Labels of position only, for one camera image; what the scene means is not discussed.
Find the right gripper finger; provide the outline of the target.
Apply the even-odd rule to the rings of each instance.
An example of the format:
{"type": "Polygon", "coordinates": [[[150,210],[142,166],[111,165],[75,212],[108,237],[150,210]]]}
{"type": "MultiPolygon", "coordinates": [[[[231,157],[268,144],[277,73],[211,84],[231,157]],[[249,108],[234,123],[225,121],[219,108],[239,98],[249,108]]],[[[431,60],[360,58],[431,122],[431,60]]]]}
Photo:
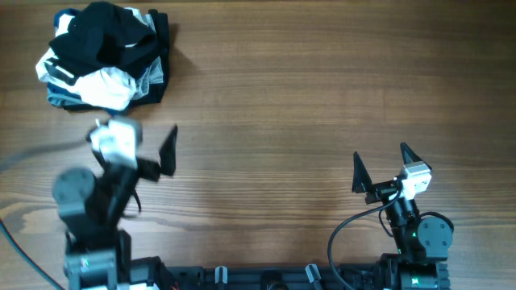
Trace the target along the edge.
{"type": "Polygon", "coordinates": [[[400,149],[402,153],[402,159],[404,164],[412,164],[417,162],[423,162],[428,168],[431,168],[431,166],[424,161],[421,157],[419,157],[411,148],[410,146],[402,142],[400,143],[400,149]]]}
{"type": "Polygon", "coordinates": [[[372,188],[372,180],[363,160],[360,158],[360,154],[357,151],[353,153],[353,166],[352,191],[354,193],[370,192],[372,188]]]}

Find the black t-shirt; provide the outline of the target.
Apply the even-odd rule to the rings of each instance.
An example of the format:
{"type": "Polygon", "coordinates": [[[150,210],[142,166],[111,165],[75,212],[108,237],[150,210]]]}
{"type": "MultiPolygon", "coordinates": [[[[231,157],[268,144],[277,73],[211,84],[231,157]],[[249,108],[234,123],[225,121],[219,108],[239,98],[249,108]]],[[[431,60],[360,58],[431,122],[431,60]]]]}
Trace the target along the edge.
{"type": "Polygon", "coordinates": [[[79,77],[115,67],[137,78],[160,50],[153,29],[130,10],[109,2],[89,4],[49,47],[58,65],[79,77]]]}

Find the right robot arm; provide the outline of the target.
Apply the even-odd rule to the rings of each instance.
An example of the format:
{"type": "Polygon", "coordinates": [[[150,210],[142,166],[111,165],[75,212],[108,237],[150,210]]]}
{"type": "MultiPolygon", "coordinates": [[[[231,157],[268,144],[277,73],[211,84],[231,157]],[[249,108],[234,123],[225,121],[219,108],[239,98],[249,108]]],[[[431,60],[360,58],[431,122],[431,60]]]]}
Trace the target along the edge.
{"type": "Polygon", "coordinates": [[[383,254],[372,268],[367,289],[445,289],[450,287],[448,249],[454,226],[436,212],[421,213],[415,198],[431,183],[431,166],[401,143],[403,166],[392,180],[373,183],[358,152],[353,154],[352,191],[364,193],[365,203],[381,205],[397,253],[383,254]]]}

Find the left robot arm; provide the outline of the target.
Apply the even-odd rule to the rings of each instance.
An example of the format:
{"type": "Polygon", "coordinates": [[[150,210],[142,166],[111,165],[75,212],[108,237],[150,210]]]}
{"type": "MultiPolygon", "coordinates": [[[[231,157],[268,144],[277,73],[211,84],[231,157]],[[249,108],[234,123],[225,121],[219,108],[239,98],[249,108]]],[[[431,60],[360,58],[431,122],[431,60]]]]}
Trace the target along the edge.
{"type": "Polygon", "coordinates": [[[160,147],[158,161],[140,158],[140,125],[106,123],[87,137],[103,173],[71,168],[52,188],[66,225],[64,273],[71,289],[176,289],[177,279],[158,257],[132,259],[131,236],[118,228],[139,180],[157,182],[176,169],[176,126],[160,147]]]}

